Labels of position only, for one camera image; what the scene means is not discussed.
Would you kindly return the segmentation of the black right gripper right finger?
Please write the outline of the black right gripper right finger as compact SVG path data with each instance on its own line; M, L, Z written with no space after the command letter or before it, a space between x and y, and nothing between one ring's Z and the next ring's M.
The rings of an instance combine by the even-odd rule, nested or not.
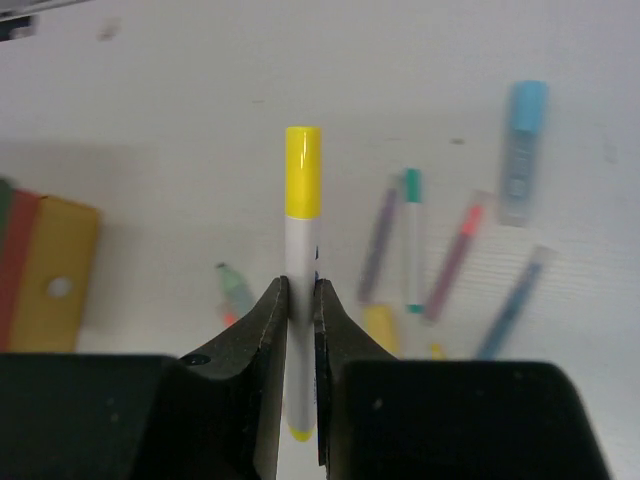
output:
M557 366L400 360L314 292L318 460L330 479L606 479L581 398Z

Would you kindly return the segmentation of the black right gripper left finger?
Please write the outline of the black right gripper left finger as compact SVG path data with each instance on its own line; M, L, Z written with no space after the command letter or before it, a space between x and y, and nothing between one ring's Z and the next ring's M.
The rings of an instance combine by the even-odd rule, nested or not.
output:
M288 283L196 350L5 354L5 479L273 479Z

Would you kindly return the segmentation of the green cap white marker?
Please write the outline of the green cap white marker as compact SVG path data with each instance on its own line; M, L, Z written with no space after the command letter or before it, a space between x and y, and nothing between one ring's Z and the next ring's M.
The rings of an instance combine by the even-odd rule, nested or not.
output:
M424 312L424 229L422 226L422 173L416 168L404 172L404 222L406 227L405 303L409 313Z

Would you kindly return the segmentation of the red drawer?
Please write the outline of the red drawer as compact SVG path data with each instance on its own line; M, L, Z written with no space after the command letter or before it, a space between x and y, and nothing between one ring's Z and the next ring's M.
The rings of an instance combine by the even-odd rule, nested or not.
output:
M16 323L26 265L36 232L41 196L17 189L12 193L8 225L1 249L1 352L8 352Z

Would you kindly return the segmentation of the yellow cap white marker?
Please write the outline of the yellow cap white marker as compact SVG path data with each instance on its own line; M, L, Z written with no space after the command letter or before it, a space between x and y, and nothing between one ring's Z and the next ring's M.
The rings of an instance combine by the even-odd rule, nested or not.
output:
M293 438L306 442L316 423L313 298L322 213L322 130L285 132L285 275L289 284L285 415Z

